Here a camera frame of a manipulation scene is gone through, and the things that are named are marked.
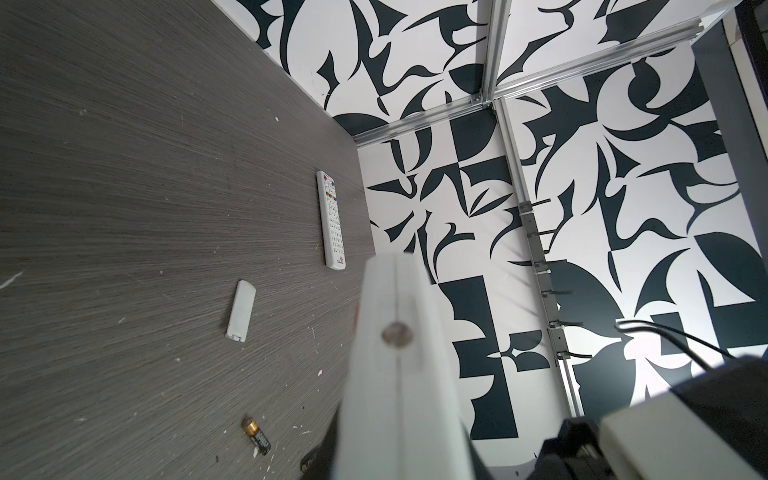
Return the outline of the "AAA battery black gold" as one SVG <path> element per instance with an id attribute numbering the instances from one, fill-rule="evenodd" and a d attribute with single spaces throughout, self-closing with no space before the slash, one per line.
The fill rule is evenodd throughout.
<path id="1" fill-rule="evenodd" d="M 253 417 L 246 417 L 242 422 L 242 429 L 253 443 L 256 452 L 266 456 L 271 451 L 271 443 Z"/>

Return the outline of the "white battery cover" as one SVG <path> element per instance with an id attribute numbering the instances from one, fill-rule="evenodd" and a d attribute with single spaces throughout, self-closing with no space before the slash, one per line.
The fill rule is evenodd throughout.
<path id="1" fill-rule="evenodd" d="M 225 334 L 228 339 L 238 342 L 246 341 L 255 297 L 255 287 L 246 280 L 239 280 Z"/>

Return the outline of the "white remote on table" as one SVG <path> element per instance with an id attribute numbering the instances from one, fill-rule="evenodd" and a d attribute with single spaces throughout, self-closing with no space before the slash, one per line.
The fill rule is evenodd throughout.
<path id="1" fill-rule="evenodd" d="M 341 233 L 335 182 L 322 170 L 316 172 L 318 198 L 326 266 L 341 271 L 346 268 L 346 255 Z"/>

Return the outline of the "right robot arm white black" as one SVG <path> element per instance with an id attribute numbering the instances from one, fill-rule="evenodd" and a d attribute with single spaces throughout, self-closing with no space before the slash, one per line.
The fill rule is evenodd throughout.
<path id="1" fill-rule="evenodd" d="M 745 356 L 600 422 L 563 422 L 533 479 L 764 479 L 767 361 Z"/>

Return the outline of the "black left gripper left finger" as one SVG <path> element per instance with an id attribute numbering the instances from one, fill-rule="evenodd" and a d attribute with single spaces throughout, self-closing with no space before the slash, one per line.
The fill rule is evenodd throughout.
<path id="1" fill-rule="evenodd" d="M 301 480 L 329 480 L 336 452 L 338 414 L 335 413 L 319 445 L 313 447 L 301 460 Z"/>

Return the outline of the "white remote control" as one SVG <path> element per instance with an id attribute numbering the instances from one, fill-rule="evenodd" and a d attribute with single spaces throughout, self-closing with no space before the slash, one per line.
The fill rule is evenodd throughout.
<path id="1" fill-rule="evenodd" d="M 331 476 L 475 476 L 438 307 L 412 254 L 366 263 Z"/>

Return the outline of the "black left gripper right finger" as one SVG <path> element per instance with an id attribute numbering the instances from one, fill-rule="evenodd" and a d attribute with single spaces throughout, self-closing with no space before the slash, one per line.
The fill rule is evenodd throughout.
<path id="1" fill-rule="evenodd" d="M 493 475 L 491 474 L 488 467 L 484 464 L 484 462 L 480 458 L 480 455 L 475 449 L 472 443 L 472 440 L 470 438 L 467 438 L 467 446 L 470 453 L 474 479 L 475 480 L 493 480 Z"/>

